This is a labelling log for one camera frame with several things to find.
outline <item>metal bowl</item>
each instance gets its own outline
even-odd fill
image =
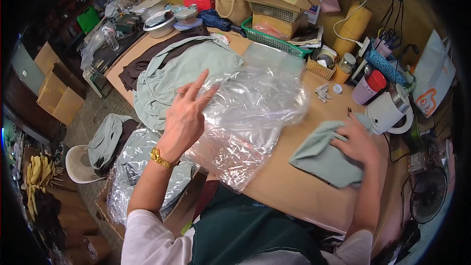
[[[168,21],[165,21],[162,24],[158,24],[156,26],[144,25],[143,30],[149,32],[149,35],[152,38],[162,38],[173,32],[173,30],[175,30],[175,28],[173,27],[175,22],[175,17],[172,17]]]

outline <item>cardboard table surface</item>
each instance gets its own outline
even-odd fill
[[[230,47],[242,55],[250,40],[238,33],[222,32],[216,28],[208,28],[210,32],[222,33],[230,40]],[[162,42],[172,36],[154,39],[148,34],[139,39],[110,68],[106,78],[113,87],[133,106],[133,95],[126,91],[118,75],[123,67],[136,59],[150,46]],[[304,84],[311,91],[311,105],[304,120],[294,126],[285,127],[278,139],[270,161],[262,171],[250,182],[243,193],[247,196],[286,214],[331,231],[345,233],[350,226],[353,209],[356,204],[357,191],[350,188],[336,189],[327,185],[315,176],[296,169],[288,163],[289,157],[301,145],[305,138],[325,120],[341,120],[347,116],[347,108],[353,112],[364,112],[364,107],[357,105],[351,96],[351,89],[342,85],[341,94],[333,93],[333,83],[329,84],[329,92],[333,99],[322,103],[317,99],[314,89],[326,81],[306,71]],[[381,190],[384,185],[388,164],[388,146],[382,135],[374,135],[374,140],[383,157],[381,165]]]

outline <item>white electric kettle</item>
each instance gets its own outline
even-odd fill
[[[365,115],[373,121],[373,132],[376,134],[404,133],[409,130],[414,120],[409,97],[398,83],[368,104]],[[406,115],[404,126],[393,127],[404,115]]]

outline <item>white power cable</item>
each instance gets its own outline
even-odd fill
[[[357,9],[360,9],[367,1],[368,1],[368,0],[365,0],[359,7],[357,7],[357,8],[353,11],[353,13],[356,12]],[[338,23],[343,22],[343,21],[346,21],[346,20],[348,20],[349,18],[350,18],[350,15],[347,15],[347,17],[344,18],[343,20],[340,20],[340,21],[336,22],[336,23],[333,25],[333,27],[332,27],[332,28],[333,28],[333,32],[337,35],[338,38],[341,38],[341,39],[347,40],[347,41],[355,42],[356,44],[358,44],[358,46],[360,46],[361,48],[363,48],[363,43],[358,42],[358,41],[353,40],[353,39],[344,38],[344,37],[340,36],[340,35],[337,33],[337,31],[335,31],[335,26],[336,26]]]

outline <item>navy fabric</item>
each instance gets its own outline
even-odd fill
[[[214,9],[200,12],[198,14],[198,18],[203,19],[203,24],[207,27],[218,28],[219,30],[226,32],[231,30],[232,22],[228,19],[221,18],[218,12]]]

